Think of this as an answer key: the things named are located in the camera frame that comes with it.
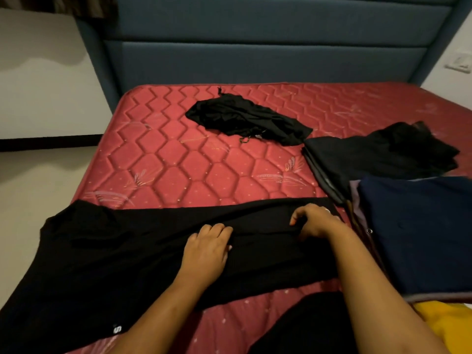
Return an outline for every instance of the red mattress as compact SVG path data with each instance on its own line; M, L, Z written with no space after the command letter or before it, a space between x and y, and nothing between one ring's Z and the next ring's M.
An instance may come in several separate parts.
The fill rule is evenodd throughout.
M222 85L256 104L297 118L311 137L366 135L394 122L425 123L457 147L456 175L472 174L472 111L406 83ZM205 130L185 117L217 85L134 88L121 99L74 196L110 208L229 205L280 197L325 196L302 146ZM173 352L245 354L304 295L337 290L337 280L246 298L196 313ZM73 353L104 353L116 337Z

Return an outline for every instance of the person's right arm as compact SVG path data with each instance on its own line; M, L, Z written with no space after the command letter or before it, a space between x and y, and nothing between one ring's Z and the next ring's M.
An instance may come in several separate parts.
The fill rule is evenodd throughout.
M300 237L326 237L338 266L360 354L447 354L441 340L393 288L357 235L325 208L308 204Z

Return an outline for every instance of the hand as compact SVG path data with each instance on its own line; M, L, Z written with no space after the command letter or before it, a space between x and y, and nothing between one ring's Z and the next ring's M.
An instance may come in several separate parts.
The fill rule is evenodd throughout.
M295 225L297 220L303 216L306 217L307 221L300 232L299 238L302 241L309 236L324 238L337 226L344 225L339 217L333 216L327 208L315 204L297 208L292 214L290 225Z
M232 227L216 224L213 227L204 225L198 234L191 235L176 280L191 282L201 291L216 281L231 250L227 244L232 232Z

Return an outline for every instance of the blue upholstered headboard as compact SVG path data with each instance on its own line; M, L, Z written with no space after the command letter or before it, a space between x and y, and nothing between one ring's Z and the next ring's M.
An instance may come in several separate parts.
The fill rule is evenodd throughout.
M117 2L116 20L77 21L112 109L148 83L420 82L472 8L472 0Z

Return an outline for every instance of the yellow cloth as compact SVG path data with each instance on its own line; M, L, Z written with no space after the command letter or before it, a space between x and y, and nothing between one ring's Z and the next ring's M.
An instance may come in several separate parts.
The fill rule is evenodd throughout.
M459 303L416 303L416 311L451 354L472 353L472 309Z

